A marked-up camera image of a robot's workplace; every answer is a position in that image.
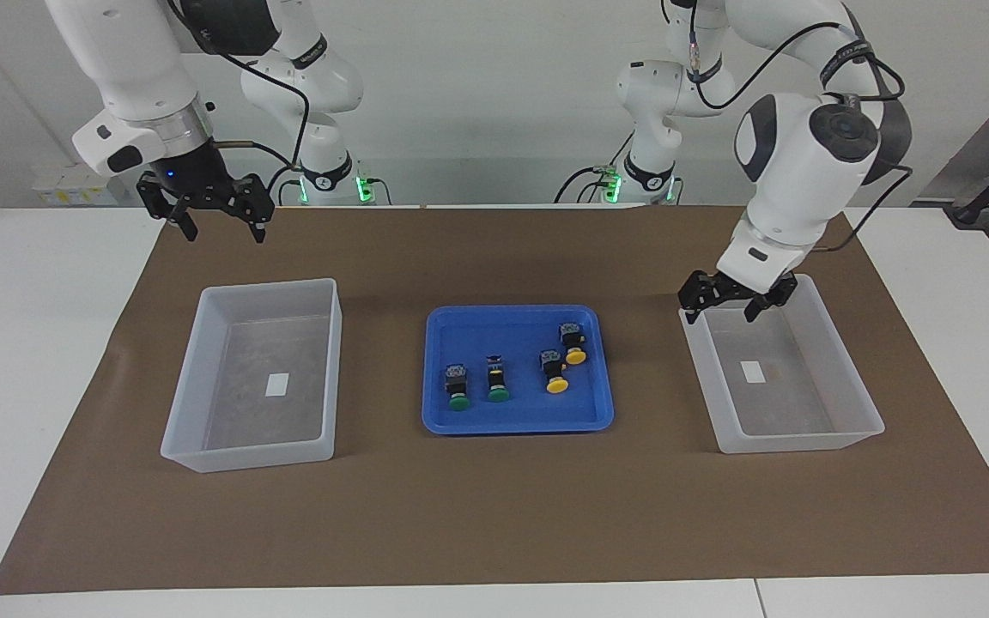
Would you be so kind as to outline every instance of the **white square sticker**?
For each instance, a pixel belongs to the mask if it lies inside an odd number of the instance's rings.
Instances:
[[[270,382],[266,383],[267,397],[283,397],[288,394],[288,375],[270,374]]]
[[[766,374],[761,370],[761,363],[757,360],[743,360],[743,373],[746,375],[746,382],[749,384],[765,384]]]

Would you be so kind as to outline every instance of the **clear plastic box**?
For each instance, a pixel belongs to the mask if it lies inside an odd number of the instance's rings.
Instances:
[[[205,289],[161,454],[197,472],[334,457],[334,279]]]
[[[746,301],[687,324],[686,337],[724,453],[844,449],[883,433],[811,277],[788,305],[747,324]]]

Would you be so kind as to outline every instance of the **white table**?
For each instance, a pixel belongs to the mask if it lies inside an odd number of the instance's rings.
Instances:
[[[135,210],[0,210],[0,560],[158,230]],[[989,463],[989,242],[934,210],[883,211],[860,238]],[[0,598],[0,615],[187,614],[974,617],[989,575]]]

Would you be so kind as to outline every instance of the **brown mat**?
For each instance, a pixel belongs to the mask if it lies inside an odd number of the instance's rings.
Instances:
[[[737,209],[285,211],[162,232],[0,567],[0,594],[989,572],[989,469],[859,246],[812,257],[882,437],[715,450],[675,292]],[[829,234],[843,238],[837,220]],[[332,276],[337,458],[200,475],[160,457],[201,289]],[[582,302],[616,422],[437,438],[420,420],[436,306]]]

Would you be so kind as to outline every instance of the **blue tray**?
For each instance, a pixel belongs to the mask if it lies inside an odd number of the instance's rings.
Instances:
[[[578,322],[587,337],[586,363],[564,372],[570,388],[550,395],[539,355],[564,353],[560,324]],[[439,435],[584,433],[613,422],[609,371],[598,316],[581,305],[443,306],[429,314],[422,422]],[[501,355],[510,400],[487,400],[487,356]],[[463,412],[448,408],[445,367],[468,368]]]

